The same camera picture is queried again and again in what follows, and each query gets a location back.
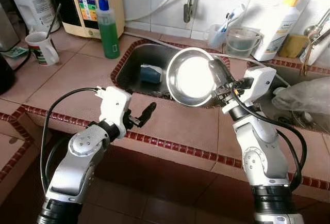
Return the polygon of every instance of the black cable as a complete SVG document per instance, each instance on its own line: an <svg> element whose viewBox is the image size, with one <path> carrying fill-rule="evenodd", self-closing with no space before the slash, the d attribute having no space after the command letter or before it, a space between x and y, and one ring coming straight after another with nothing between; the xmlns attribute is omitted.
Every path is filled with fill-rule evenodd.
<svg viewBox="0 0 330 224"><path fill-rule="evenodd" d="M300 159L300 169L303 169L304 165L305 165L305 162L306 162L306 157L307 157L307 144L306 144L306 141L304 139L304 137L302 136L302 134L296 130L294 127L288 125L288 124L285 124L285 123L281 123L281 122L277 122L277 121L274 121L274 120L271 120L267 117L264 117L264 116L261 116L259 115L258 113L255 113L254 111L250 110L249 108L246 107L246 105L244 103L242 103L242 101L240 101L240 99L238 98L238 96L236 95L235 93L235 84L232 84L231 88L230 88L230 91L232 93L232 96L234 98L234 100L246 111L248 112L249 114L251 114L252 116L264 121L264 122L268 122L270 124L274 124L274 125L277 125L277 126L280 126L280 127L284 127L288 130L290 130L291 132L293 132L295 135L297 135L297 137L299 138L300 140L300 143L301 143L301 146L302 146L302 155L301 155L301 159ZM298 185L300 184L300 181L297 179L297 178L294 178L292 180L292 183L293 183L293 187L298 187Z"/></svg>
<svg viewBox="0 0 330 224"><path fill-rule="evenodd" d="M68 142L70 140L71 137L64 137L62 139L60 139L58 142L56 142L56 144L52 147L52 150L50 152L50 154L48 155L48 159L47 159L47 162L46 162L46 181L47 181L47 184L49 185L50 184L50 166L51 166L51 163L52 163L52 160L53 160L53 157L54 157L54 154L56 153L57 149L64 143L64 142Z"/></svg>
<svg viewBox="0 0 330 224"><path fill-rule="evenodd" d="M19 64L15 69L14 72L17 72L24 64L27 63L27 61L30 59L31 57L31 50L29 49L26 58L21 62L21 64Z"/></svg>
<svg viewBox="0 0 330 224"><path fill-rule="evenodd" d="M73 91L68 92L67 94L61 96L58 100L56 100L51 107L49 108L46 118L45 118L45 123L43 126L43 131L42 131L42 139L41 139L41 152L40 152L40 176L41 176L41 183L42 183L42 188L43 191L46 195L47 189L48 189L48 183L46 181L46 172L45 172L45 168L43 166L43 161L44 161L44 152L45 152L45 141L46 141L46 137L47 137L47 127L48 127L48 123L49 123L49 119L51 117L52 111L55 108L55 106L57 104L59 104L63 99L67 98L70 95L73 95L75 93L81 92L81 91L94 91L97 92L97 88L91 88L91 87L86 87L86 88L80 88L80 89L76 89Z"/></svg>
<svg viewBox="0 0 330 224"><path fill-rule="evenodd" d="M297 187L299 186L299 184L301 183L301 180L302 180L302 173L301 173L301 164L298 160L298 157L297 157L297 154L295 152L295 149L292 145L292 143L290 142L290 140L288 139L288 137L286 137L285 134L283 134L281 131L277 130L278 134L282 136L282 138L284 139L284 141L287 143L290 151L291 151L291 154L292 154L292 157L293 157L293 160L294 160L294 164L295 164L295 167L296 167L296 171L295 171L295 174L293 176L293 180L291 181L291 184L290 184L290 189L291 191L294 191L295 189L297 189Z"/></svg>

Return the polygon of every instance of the plastic bag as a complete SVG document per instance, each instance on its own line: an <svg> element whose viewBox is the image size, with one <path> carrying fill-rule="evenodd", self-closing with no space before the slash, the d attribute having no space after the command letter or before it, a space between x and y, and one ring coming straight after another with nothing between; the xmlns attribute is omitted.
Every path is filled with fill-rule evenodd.
<svg viewBox="0 0 330 224"><path fill-rule="evenodd" d="M330 115L330 77L288 87L280 91L272 103L278 109Z"/></svg>

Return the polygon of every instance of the white mug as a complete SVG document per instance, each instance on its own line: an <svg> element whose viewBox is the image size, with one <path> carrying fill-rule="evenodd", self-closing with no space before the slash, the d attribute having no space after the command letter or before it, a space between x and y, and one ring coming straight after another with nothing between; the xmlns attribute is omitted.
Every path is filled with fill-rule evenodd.
<svg viewBox="0 0 330 224"><path fill-rule="evenodd" d="M46 36L46 32L38 31L28 35L25 41L29 45L29 49L34 52L39 64L51 66L58 63L60 59L51 38L46 39Z"/></svg>

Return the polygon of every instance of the tiled countertop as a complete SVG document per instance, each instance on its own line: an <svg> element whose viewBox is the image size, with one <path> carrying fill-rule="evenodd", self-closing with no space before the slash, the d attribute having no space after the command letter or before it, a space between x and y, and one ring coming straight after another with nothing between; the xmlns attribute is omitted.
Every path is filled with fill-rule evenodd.
<svg viewBox="0 0 330 224"><path fill-rule="evenodd" d="M146 31L140 31L140 34L165 42L206 47L202 41ZM104 57L99 40L72 36L65 33L63 29L53 33L52 39L59 51L61 63L51 67L40 66L32 57L17 72L15 85L8 92L0 95L0 110L6 109L5 102L7 101L17 105L23 104L32 120L42 125L45 110L63 94L81 87L113 85L110 78L111 72L130 45L140 40L122 35L120 37L121 57L110 60ZM230 68L235 78L242 77L246 62L231 60ZM139 116L150 102L157 103L150 121L141 129L133 128L131 132L128 132L127 138L116 140L113 143L115 146L246 180L241 170L240 147L232 128L233 121L229 116L223 115L217 108L187 108L173 101L138 93L133 94L129 108L133 115ZM98 120L100 104L101 99L91 92L81 92L70 96L55 108L54 112L60 115L53 116L49 125L53 129L75 133L82 130L90 121ZM325 184L323 188L329 190L329 163L323 163L323 165L317 163L318 170L314 170L313 160L322 157L329 161L327 146L330 146L330 139L315 132L307 132L306 136L310 140L307 142L314 142L317 148L315 151L312 150L309 154L311 158L307 159L304 169L306 180L309 180L309 177L323 180ZM283 149L286 157L291 158L289 150L284 147ZM290 171L293 171L293 162L289 161L289 163ZM321 181L311 181L306 184L321 185ZM330 191L326 192L327 195L320 198L330 201Z"/></svg>

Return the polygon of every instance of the green dish soap bottle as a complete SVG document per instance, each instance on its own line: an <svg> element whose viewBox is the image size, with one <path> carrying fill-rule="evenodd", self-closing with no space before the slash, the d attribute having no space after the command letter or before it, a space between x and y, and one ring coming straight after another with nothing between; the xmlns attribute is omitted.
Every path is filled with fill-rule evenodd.
<svg viewBox="0 0 330 224"><path fill-rule="evenodd" d="M114 10L109 9L108 0L98 0L98 7L96 14L104 55L109 59L116 59L120 56L120 51Z"/></svg>

